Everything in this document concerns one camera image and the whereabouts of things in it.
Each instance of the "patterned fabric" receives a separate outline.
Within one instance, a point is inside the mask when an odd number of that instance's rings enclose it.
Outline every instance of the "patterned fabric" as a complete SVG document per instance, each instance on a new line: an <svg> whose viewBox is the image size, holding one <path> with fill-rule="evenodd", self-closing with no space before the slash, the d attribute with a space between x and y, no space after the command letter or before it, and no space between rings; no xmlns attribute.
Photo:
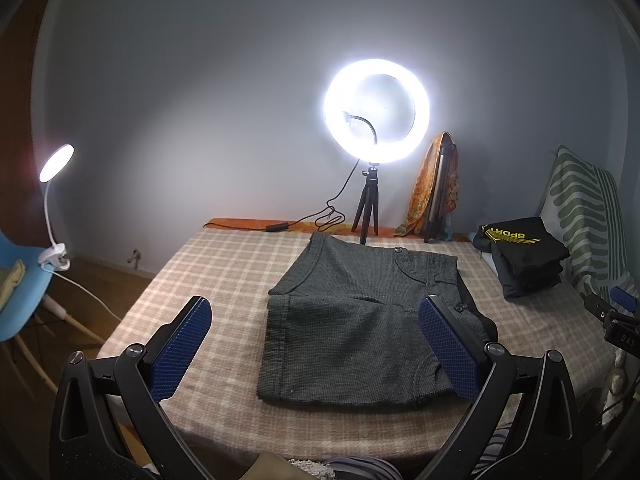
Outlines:
<svg viewBox="0 0 640 480"><path fill-rule="evenodd" d="M500 456L500 452L504 447L504 443L507 442L507 437L509 436L509 432L511 431L511 423L504 424L503 426L499 426L495 431L492 437L489 439L489 442L484 449L484 453L478 459L478 464L475 469L471 472L471 475L477 475L481 471L484 471L489 466L493 465Z"/></svg>
<svg viewBox="0 0 640 480"><path fill-rule="evenodd" d="M339 456L324 464L335 471L335 480L402 480L395 466L372 456Z"/></svg>
<svg viewBox="0 0 640 480"><path fill-rule="evenodd" d="M24 277L24 263L16 260L11 269L0 267L0 310L7 304L13 291Z"/></svg>
<svg viewBox="0 0 640 480"><path fill-rule="evenodd" d="M626 240L613 176L560 146L540 213L546 229L565 244L567 280L581 294L609 302L618 286L638 291L626 270Z"/></svg>
<svg viewBox="0 0 640 480"><path fill-rule="evenodd" d="M449 142L453 145L453 155L447 175L447 196L444 201L444 211L442 214L449 214L456 208L458 200L458 149L451 136L447 132L442 132L433 139L429 151L424 156L420 173L415 181L414 191L409 199L409 211L407 211L404 223L396 229L396 236L419 231L424 221L424 216L429 212L429 204L435 191L436 176L438 173L438 162L440 161L440 146L442 142ZM451 232L438 236L441 239L451 240Z"/></svg>
<svg viewBox="0 0 640 480"><path fill-rule="evenodd" d="M267 291L308 240L309 234L296 232L200 230L146 288L100 357L119 355L130 343L148 341L191 296L202 295L212 307L211 328L175 395L161 402L188 442L215 447L248 465L263 450L287 459L325 460L345 454L427 457L455 428L467 400L442 396L423 410L363 413L292 410L256 397ZM374 237L369 241L456 256L478 309L496 322L500 342L512 353L541 356L555 348L566 359L577 396L602 385L614 360L613 350L604 342L598 320L584 310L578 293L567 283L507 303L500 282L469 243ZM508 404L504 418L513 417L516 400ZM120 399L114 407L126 422Z"/></svg>

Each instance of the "blue gripper pad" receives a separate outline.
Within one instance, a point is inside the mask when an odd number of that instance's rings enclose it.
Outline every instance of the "blue gripper pad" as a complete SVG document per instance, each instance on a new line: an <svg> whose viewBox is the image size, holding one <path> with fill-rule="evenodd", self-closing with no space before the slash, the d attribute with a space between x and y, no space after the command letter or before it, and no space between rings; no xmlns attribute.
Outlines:
<svg viewBox="0 0 640 480"><path fill-rule="evenodd" d="M625 310L635 312L638 309L638 301L628 292L625 292L618 286L613 287L609 291L609 297Z"/></svg>
<svg viewBox="0 0 640 480"><path fill-rule="evenodd" d="M420 302L418 322L455 392L476 400L484 385L481 368L431 298Z"/></svg>
<svg viewBox="0 0 640 480"><path fill-rule="evenodd" d="M199 298L151 365L149 392L155 402L171 397L211 326L211 306Z"/></svg>

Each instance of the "plaid bedsheet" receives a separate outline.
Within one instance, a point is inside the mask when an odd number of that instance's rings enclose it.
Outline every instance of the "plaid bedsheet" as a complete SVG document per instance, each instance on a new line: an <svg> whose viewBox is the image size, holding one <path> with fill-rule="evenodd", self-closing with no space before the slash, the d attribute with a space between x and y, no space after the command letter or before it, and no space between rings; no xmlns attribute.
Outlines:
<svg viewBox="0 0 640 480"><path fill-rule="evenodd" d="M209 299L212 325L176 394L162 402L187 442L235 457L263 450L285 458L341 454L419 458L439 449L468 406L452 395L417 412L348 413L277 408L255 395L262 357L267 291L306 246L309 234L202 229L164 266L100 357L146 342L193 295ZM344 237L356 242L356 237ZM498 326L511 353L564 355L576 396L602 385L613 362L598 321L567 283L507 303L500 283L469 243L371 238L371 245L429 250L458 257L478 309ZM513 416L510 403L505 417Z"/></svg>

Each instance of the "green striped cushion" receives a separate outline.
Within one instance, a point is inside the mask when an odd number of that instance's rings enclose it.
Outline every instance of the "green striped cushion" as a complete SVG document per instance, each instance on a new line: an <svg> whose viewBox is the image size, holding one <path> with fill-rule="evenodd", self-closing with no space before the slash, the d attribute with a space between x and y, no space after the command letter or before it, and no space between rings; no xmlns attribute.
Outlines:
<svg viewBox="0 0 640 480"><path fill-rule="evenodd" d="M618 286L637 295L626 270L625 230L609 171L560 146L540 216L546 230L569 249L565 277L578 292L610 301L610 289Z"/></svg>

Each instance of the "tripod leg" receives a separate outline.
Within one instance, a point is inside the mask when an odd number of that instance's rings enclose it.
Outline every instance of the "tripod leg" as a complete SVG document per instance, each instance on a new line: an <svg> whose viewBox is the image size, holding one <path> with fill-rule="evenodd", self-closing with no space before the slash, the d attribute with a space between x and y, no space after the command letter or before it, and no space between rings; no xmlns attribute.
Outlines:
<svg viewBox="0 0 640 480"><path fill-rule="evenodd" d="M367 187L367 196L364 203L364 216L362 217L362 229L360 230L360 244L367 243L367 234L369 233L369 222L371 220L371 208L373 207L373 190Z"/></svg>
<svg viewBox="0 0 640 480"><path fill-rule="evenodd" d="M362 215L362 208L364 208L364 203L367 199L367 187L362 188L362 194L360 195L360 203L358 204L358 208L356 209L356 218L353 221L353 225L351 226L351 232L355 232L358 228L358 222L360 222L360 215Z"/></svg>
<svg viewBox="0 0 640 480"><path fill-rule="evenodd" d="M371 191L373 194L373 232L378 236L378 186Z"/></svg>

